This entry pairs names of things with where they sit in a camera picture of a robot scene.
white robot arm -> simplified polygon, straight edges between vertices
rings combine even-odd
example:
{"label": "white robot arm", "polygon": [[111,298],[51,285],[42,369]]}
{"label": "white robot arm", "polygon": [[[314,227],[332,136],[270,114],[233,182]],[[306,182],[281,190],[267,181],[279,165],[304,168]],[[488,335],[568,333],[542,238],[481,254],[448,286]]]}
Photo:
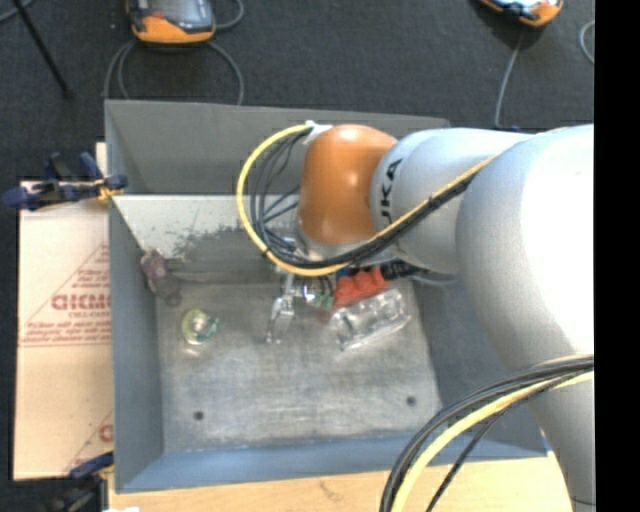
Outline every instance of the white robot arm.
{"label": "white robot arm", "polygon": [[[254,242],[290,272],[324,275],[353,262],[400,259],[459,275],[499,356],[515,371],[594,353],[593,145],[593,125],[536,135],[445,128],[399,141],[341,125],[307,150],[296,254],[269,246],[251,227],[242,175],[238,207]],[[442,204],[388,236],[429,197]],[[531,408],[574,510],[594,511],[593,380]]]}

gray bin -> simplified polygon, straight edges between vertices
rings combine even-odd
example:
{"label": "gray bin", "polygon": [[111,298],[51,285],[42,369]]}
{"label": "gray bin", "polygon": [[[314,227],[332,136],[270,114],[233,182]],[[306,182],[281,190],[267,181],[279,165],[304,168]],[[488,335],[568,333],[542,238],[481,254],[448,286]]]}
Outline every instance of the gray bin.
{"label": "gray bin", "polygon": [[[410,321],[362,349],[340,350],[326,315],[306,304],[281,343],[264,341],[281,275],[239,226],[232,197],[253,148],[307,119],[398,138],[446,121],[141,101],[108,101],[106,115],[109,172],[130,180],[110,209],[117,491],[388,470],[443,405],[506,373],[459,282],[394,283]],[[151,248],[181,261],[178,305],[148,289],[140,258]],[[220,320],[195,347],[180,333],[194,307]],[[451,462],[457,443],[436,462]],[[474,456],[542,452],[522,409]]]}

transparent plastic container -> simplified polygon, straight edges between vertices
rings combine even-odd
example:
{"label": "transparent plastic container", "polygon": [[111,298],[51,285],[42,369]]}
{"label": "transparent plastic container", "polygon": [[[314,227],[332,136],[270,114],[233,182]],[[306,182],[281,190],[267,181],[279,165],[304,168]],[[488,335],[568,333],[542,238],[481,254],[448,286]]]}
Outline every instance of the transparent plastic container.
{"label": "transparent plastic container", "polygon": [[340,346],[351,350],[401,329],[410,319],[404,297],[399,290],[390,288],[353,306],[338,309],[329,326]]}

blue clamp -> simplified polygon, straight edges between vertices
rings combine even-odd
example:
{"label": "blue clamp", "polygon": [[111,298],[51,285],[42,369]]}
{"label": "blue clamp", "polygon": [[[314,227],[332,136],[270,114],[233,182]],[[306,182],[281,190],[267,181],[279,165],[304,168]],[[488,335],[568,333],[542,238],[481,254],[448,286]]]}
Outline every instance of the blue clamp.
{"label": "blue clamp", "polygon": [[[95,159],[87,152],[80,155],[82,172],[73,173],[62,161],[60,153],[53,153],[45,165],[44,181],[36,183],[29,191],[26,187],[14,187],[2,195],[2,202],[17,210],[38,210],[46,206],[97,198],[106,202],[127,186],[124,174],[105,178]],[[73,174],[74,181],[62,183],[63,175]]]}

yellow cable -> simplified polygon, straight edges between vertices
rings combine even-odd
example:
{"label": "yellow cable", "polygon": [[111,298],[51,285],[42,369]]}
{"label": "yellow cable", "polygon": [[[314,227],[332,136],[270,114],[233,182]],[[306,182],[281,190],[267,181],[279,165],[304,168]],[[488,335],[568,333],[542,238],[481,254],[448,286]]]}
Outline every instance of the yellow cable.
{"label": "yellow cable", "polygon": [[326,274],[332,274],[337,270],[340,270],[343,267],[346,267],[346,263],[343,265],[333,265],[331,267],[323,267],[318,269],[306,269],[299,268],[294,265],[287,263],[286,261],[281,260],[275,254],[273,254],[269,247],[262,241],[262,239],[258,236],[258,234],[253,229],[251,225],[251,221],[247,216],[247,212],[244,208],[244,184],[247,181],[247,176],[249,176],[249,172],[253,167],[253,164],[260,157],[262,153],[264,153],[267,148],[278,142],[280,139],[288,137],[289,135],[293,135],[295,133],[299,133],[303,130],[309,129],[309,125],[300,124],[296,126],[291,126],[289,128],[285,128],[284,130],[272,135],[268,139],[262,142],[254,151],[249,155],[249,158],[245,162],[240,171],[240,176],[238,177],[238,185],[236,187],[236,207],[238,209],[238,214],[240,216],[240,222],[242,223],[245,231],[249,234],[249,238],[253,241],[254,244],[258,246],[258,249],[266,254],[267,258],[269,258],[273,263],[287,270],[288,272],[293,272],[294,274],[299,274],[302,276],[308,277],[316,277],[322,276]]}
{"label": "yellow cable", "polygon": [[[550,390],[559,389],[564,386],[569,386],[572,384],[578,384],[579,382],[583,382],[593,378],[593,370],[588,373],[583,373],[578,375],[568,381],[561,382],[560,384],[553,386]],[[489,416],[493,416],[496,413],[499,413],[509,407],[514,402],[520,400],[521,398],[525,398],[529,395],[532,395],[536,391],[541,388],[547,386],[549,381],[540,382],[537,384],[532,384],[526,388],[518,389],[513,391],[507,395],[504,395],[493,402],[481,407],[480,409],[468,414],[458,422],[451,425],[447,430],[445,430],[442,434],[440,434],[427,448],[422,452],[420,457],[416,460],[416,462],[411,466],[411,469],[407,473],[405,479],[402,481],[400,488],[398,489],[398,493],[393,502],[393,507],[391,508],[391,512],[401,512],[404,510],[404,507],[409,498],[409,494],[411,490],[415,486],[418,478],[422,474],[424,468],[426,468],[431,460],[442,450],[449,442],[455,439],[462,432],[468,430],[473,427],[477,423],[487,419]]]}
{"label": "yellow cable", "polygon": [[[240,171],[240,176],[238,177],[238,185],[236,187],[236,206],[237,206],[237,209],[238,209],[238,214],[240,216],[240,222],[242,223],[245,231],[249,234],[249,237],[251,238],[253,243],[273,263],[275,263],[276,265],[282,267],[284,270],[287,270],[288,272],[292,272],[294,274],[298,274],[298,275],[301,275],[301,276],[307,276],[307,277],[318,277],[318,276],[324,276],[324,275],[328,275],[328,274],[333,274],[337,270],[340,270],[341,268],[346,267],[348,265],[348,263],[342,263],[342,264],[339,264],[339,265],[331,265],[331,266],[327,266],[327,267],[319,267],[319,268],[314,268],[314,269],[308,269],[308,268],[297,267],[295,265],[287,263],[286,261],[281,260],[280,258],[278,258],[275,254],[273,254],[271,252],[269,247],[267,247],[267,245],[262,241],[262,239],[258,236],[258,234],[253,229],[253,226],[251,225],[251,221],[249,220],[249,217],[248,217],[248,215],[246,213],[246,210],[245,210],[245,207],[244,207],[244,198],[243,198],[245,182],[247,180],[247,177],[249,176],[249,173],[251,172],[251,168],[255,164],[256,160],[260,157],[260,155],[262,155],[262,153],[264,153],[270,146],[272,146],[273,144],[275,144],[279,140],[281,140],[281,139],[283,139],[285,137],[288,137],[289,135],[293,135],[295,133],[299,133],[299,132],[302,132],[304,130],[307,130],[308,128],[309,128],[309,125],[307,125],[307,124],[295,125],[295,126],[291,126],[289,128],[285,128],[284,130],[281,130],[278,133],[276,133],[276,134],[272,135],[271,137],[267,138],[265,141],[262,142],[262,144],[260,144],[251,153],[251,155],[249,155],[249,158],[244,163],[244,165],[243,165],[243,167],[242,167],[242,169]],[[437,199],[439,196],[445,194],[450,189],[456,187],[458,184],[460,184],[464,180],[466,180],[469,177],[473,176],[474,174],[477,174],[478,172],[480,172],[480,170],[482,170],[489,162],[491,162],[497,156],[498,156],[497,154],[493,155],[493,156],[490,156],[490,157],[484,159],[482,162],[474,165],[473,167],[468,169],[466,172],[464,172],[461,175],[459,175],[455,180],[453,180],[452,182],[448,183],[444,187],[440,188],[431,197],[425,199],[420,204],[418,204],[416,207],[414,207],[413,209],[411,209],[410,211],[408,211],[407,213],[402,215],[395,222],[393,222],[392,224],[389,224],[382,231],[379,231],[378,233],[376,233],[366,243],[375,242],[376,240],[378,240],[382,236],[386,235],[392,229],[396,228],[398,225],[400,225],[403,222],[405,222],[409,217],[411,217],[414,213],[416,213],[420,208],[424,207],[429,201]]]}

